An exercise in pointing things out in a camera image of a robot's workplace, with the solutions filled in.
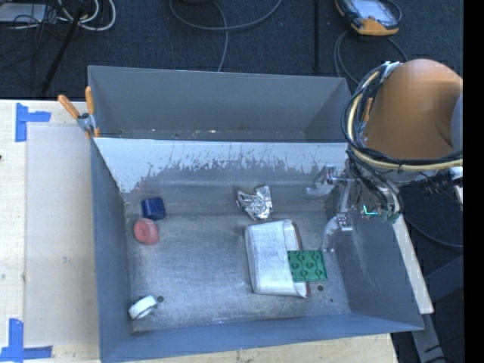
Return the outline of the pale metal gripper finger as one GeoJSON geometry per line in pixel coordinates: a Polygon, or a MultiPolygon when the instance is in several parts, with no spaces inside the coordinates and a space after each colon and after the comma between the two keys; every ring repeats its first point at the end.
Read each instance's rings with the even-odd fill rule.
{"type": "Polygon", "coordinates": [[[325,165],[316,175],[313,185],[307,187],[307,197],[325,197],[336,186],[336,167],[332,164],[325,165]]]}
{"type": "Polygon", "coordinates": [[[341,234],[351,234],[353,226],[347,215],[335,215],[326,224],[322,234],[320,250],[322,252],[331,252],[336,238],[341,234]]]}

